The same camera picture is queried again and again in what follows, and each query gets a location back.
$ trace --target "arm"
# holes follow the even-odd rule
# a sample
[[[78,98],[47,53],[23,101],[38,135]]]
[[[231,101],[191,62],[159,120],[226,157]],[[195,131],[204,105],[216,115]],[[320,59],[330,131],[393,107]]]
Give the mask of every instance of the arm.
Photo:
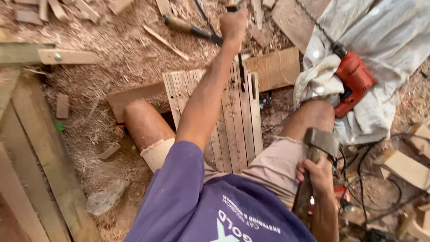
[[[246,35],[246,8],[220,18],[223,45],[185,106],[175,142],[189,141],[204,149],[218,120],[230,66]]]
[[[304,179],[305,169],[309,171],[315,199],[311,232],[318,242],[338,242],[338,209],[333,192],[332,164],[326,159],[318,165],[308,159],[299,162],[296,173],[299,182]]]

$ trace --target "white cloth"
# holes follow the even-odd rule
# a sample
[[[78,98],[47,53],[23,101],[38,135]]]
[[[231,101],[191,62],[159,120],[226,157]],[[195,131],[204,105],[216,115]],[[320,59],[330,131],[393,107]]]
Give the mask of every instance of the white cloth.
[[[332,0],[318,22],[334,40],[357,53],[378,80],[352,112],[336,119],[341,142],[368,143],[389,135],[407,77],[430,54],[430,0]],[[315,26],[303,57],[305,74],[296,82],[305,86],[301,88],[305,93],[298,90],[295,103],[343,93],[340,80],[327,75],[336,68],[331,55],[330,43]],[[322,70],[321,63],[329,68]],[[311,80],[316,73],[318,78]],[[322,95],[314,92],[315,86],[323,86],[317,89]]]

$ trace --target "man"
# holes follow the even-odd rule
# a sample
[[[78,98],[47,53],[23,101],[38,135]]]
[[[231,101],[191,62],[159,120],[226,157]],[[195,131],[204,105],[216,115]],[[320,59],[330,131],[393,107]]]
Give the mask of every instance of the man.
[[[304,160],[302,143],[307,127],[332,131],[335,115],[328,102],[304,103],[279,138],[239,175],[217,173],[203,161],[231,63],[245,40],[247,15],[243,9],[220,18],[224,44],[188,100],[176,137],[148,102],[126,107],[125,123],[142,156],[151,169],[162,168],[124,241],[338,241],[331,163],[326,155],[318,166]],[[164,164],[157,163],[167,151]],[[314,237],[290,212],[305,169],[314,190]]]

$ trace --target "beige shorts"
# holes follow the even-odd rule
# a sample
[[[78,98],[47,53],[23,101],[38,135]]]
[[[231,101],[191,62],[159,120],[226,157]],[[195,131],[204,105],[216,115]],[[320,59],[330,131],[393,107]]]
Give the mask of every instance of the beige shorts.
[[[143,150],[141,156],[152,171],[161,168],[174,139],[159,141]],[[295,171],[297,163],[306,158],[307,146],[286,137],[276,137],[275,141],[242,170],[242,177],[254,180],[274,192],[291,209],[297,190]],[[217,172],[205,163],[205,182],[227,175]]]

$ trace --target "hammer head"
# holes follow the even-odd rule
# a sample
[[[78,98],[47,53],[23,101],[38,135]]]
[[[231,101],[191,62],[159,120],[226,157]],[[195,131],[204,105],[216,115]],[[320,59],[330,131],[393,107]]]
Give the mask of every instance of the hammer head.
[[[323,131],[317,128],[307,128],[304,135],[304,143],[309,147],[315,147],[336,157],[339,148],[339,138],[332,132]]]

